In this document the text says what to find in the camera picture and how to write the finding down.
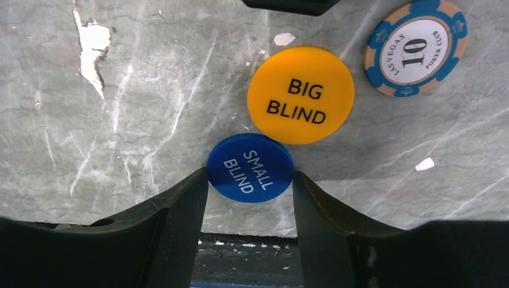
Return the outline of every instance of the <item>blue disc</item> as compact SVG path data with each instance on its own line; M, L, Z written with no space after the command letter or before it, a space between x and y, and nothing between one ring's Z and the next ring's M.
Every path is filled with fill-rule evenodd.
M222 195L245 203L271 200L294 176L294 162L279 142L261 134L228 137L210 152L206 171Z
M364 69L380 92L407 97L441 82L466 49L466 20L446 0L414 0L390 13L369 38Z

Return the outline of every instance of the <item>orange round token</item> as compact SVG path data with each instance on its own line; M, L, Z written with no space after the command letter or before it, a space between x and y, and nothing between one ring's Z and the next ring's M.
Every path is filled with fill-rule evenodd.
M286 144L309 144L329 136L354 104L354 81L344 63L313 46L285 49L256 71L247 93L254 124Z

